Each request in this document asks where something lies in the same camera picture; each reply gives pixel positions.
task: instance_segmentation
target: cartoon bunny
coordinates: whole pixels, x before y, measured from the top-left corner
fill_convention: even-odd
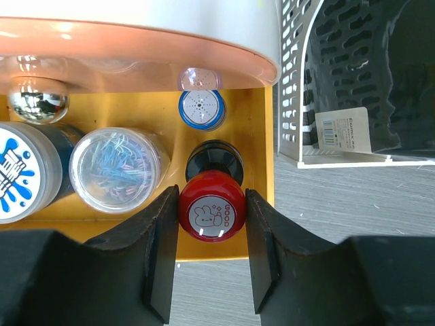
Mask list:
[[[221,226],[222,214],[218,212],[216,215],[211,213],[211,209],[208,206],[195,208],[196,219],[195,224],[203,228],[211,226]]]

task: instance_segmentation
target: clear container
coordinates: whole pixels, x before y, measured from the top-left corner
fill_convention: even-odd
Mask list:
[[[69,174],[74,190],[97,211],[122,214],[141,206],[162,181],[169,157],[155,134],[104,128],[74,149]]]
[[[0,123],[0,223],[18,221],[73,192],[69,158],[82,135],[64,124]]]

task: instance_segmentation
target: gray wooden surface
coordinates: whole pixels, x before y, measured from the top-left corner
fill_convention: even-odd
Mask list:
[[[297,170],[275,156],[275,208],[332,242],[355,234],[435,235],[435,168]],[[171,325],[259,326],[248,261],[181,263]]]

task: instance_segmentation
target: barcode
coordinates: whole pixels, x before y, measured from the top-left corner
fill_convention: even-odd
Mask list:
[[[332,127],[331,119],[323,119],[323,134],[324,134],[324,144],[326,146],[335,146],[334,129]]]

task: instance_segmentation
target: chrome ball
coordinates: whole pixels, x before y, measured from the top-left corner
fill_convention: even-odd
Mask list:
[[[10,109],[31,124],[53,124],[68,112],[68,89],[54,79],[12,78],[7,97]]]

